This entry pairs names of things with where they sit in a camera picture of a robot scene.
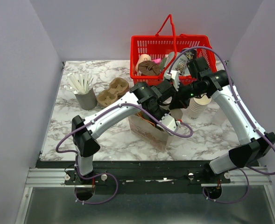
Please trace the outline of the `brown cardboard cup carrier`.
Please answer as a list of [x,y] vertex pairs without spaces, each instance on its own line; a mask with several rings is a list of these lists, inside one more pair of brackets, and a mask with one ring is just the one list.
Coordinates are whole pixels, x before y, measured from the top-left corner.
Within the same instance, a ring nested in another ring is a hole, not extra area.
[[108,107],[124,96],[128,89],[129,83],[125,79],[117,77],[109,84],[108,89],[103,90],[97,96],[97,102],[101,107]]

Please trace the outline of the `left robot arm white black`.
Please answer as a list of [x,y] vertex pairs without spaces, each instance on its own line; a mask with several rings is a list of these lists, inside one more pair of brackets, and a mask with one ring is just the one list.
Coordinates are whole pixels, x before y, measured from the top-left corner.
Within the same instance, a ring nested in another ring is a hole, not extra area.
[[119,121],[144,111],[159,127],[174,133],[177,124],[168,110],[161,108],[161,103],[172,97],[179,88],[176,81],[164,80],[158,85],[150,86],[146,82],[135,84],[123,97],[101,110],[100,112],[82,119],[76,116],[72,119],[73,142],[78,150],[75,174],[80,184],[87,184],[91,180],[93,171],[93,156],[100,146],[97,142],[107,129]]

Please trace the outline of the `white paper takeout bag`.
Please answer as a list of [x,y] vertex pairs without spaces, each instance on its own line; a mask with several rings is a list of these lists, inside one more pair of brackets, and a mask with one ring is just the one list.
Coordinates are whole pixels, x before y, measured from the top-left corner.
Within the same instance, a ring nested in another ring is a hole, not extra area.
[[131,132],[157,151],[164,152],[175,139],[175,136],[169,135],[162,129],[157,128],[153,122],[144,119],[142,112],[129,116],[128,121]]

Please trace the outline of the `stack of white paper cups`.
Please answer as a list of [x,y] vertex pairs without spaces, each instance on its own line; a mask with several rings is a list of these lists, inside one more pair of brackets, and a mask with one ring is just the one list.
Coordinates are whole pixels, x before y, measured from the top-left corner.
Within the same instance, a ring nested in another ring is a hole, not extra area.
[[197,119],[199,115],[207,108],[211,98],[202,95],[201,98],[191,98],[187,108],[187,116],[190,119]]

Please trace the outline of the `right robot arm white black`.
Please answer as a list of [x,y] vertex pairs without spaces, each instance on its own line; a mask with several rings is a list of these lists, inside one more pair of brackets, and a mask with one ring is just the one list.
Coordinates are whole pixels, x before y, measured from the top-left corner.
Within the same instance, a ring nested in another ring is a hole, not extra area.
[[215,182],[220,173],[234,168],[248,167],[265,156],[274,147],[275,134],[268,133],[254,119],[239,96],[227,67],[212,72],[204,57],[187,62],[186,67],[195,81],[181,86],[175,99],[183,103],[203,94],[212,98],[230,121],[240,143],[239,147],[211,160],[208,168],[202,172],[203,179],[209,183]]

